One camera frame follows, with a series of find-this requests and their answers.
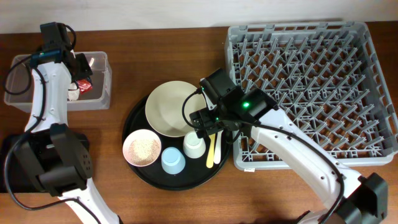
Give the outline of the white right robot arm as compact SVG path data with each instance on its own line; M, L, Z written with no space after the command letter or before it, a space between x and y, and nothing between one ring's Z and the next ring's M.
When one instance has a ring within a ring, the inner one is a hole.
M364 177L337 161L289 119L268 94L240 87L211 99L213 111L190 114L197 136L224 129L252 138L281 158L318 195L324 209L307 211L296 223L380 223L387 217L388 184Z

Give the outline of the red snack wrapper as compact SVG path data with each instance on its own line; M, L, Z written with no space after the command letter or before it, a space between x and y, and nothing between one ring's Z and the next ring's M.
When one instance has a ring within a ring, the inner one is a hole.
M77 80L76 84L81 94L84 94L93 89L91 82L87 79Z

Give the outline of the pink bowl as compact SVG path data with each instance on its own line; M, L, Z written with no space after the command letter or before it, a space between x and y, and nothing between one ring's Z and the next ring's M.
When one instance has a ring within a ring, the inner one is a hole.
M160 156L160 137L148 129L138 129L130 133L123 142L123 156L133 166L145 167L153 164Z

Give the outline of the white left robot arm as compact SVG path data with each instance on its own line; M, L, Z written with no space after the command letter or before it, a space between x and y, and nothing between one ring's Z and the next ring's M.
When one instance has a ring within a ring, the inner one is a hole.
M67 100L75 77L92 74L84 54L48 50L27 57L34 96L29 121L4 160L6 192L21 208L43 210L66 203L83 223L121 223L105 203L93 182L93 165L85 136L75 134L67 121ZM12 191L9 167L17 159L39 192L57 197L56 202L30 207Z

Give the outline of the beige plate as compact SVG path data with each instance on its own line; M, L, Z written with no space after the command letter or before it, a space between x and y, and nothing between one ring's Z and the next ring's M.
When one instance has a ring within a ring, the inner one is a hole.
M189 114L206 106L202 95L192 94L197 88L187 82L171 81L159 85L149 95L145 114L150 126L159 134L179 138L193 128L184 120L184 116L189 118Z

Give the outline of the white tissue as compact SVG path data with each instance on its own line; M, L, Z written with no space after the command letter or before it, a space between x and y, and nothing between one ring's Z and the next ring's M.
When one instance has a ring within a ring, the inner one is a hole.
M80 89L76 83L71 83L68 87L68 100L76 101L80 96Z

